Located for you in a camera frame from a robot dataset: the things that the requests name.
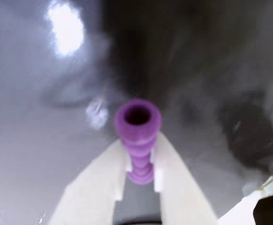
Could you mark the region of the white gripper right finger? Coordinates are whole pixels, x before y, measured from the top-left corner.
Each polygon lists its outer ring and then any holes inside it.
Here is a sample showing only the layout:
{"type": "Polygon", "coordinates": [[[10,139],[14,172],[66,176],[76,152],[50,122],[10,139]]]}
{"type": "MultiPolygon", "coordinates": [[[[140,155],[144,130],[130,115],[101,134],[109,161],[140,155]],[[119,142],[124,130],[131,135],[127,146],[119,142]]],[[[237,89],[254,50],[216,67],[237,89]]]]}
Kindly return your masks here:
{"type": "Polygon", "coordinates": [[[184,161],[164,134],[154,149],[154,191],[163,225],[216,225],[218,218],[184,161]]]}

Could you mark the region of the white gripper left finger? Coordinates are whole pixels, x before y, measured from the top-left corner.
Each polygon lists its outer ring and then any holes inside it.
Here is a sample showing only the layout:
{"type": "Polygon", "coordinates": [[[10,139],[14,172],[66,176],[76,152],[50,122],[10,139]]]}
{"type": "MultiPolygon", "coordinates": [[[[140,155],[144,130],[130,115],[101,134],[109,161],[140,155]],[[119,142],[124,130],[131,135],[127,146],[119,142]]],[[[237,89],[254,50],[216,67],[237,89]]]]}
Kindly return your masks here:
{"type": "Polygon", "coordinates": [[[111,225],[123,199],[128,154],[120,140],[70,182],[51,216],[53,225],[111,225]]]}

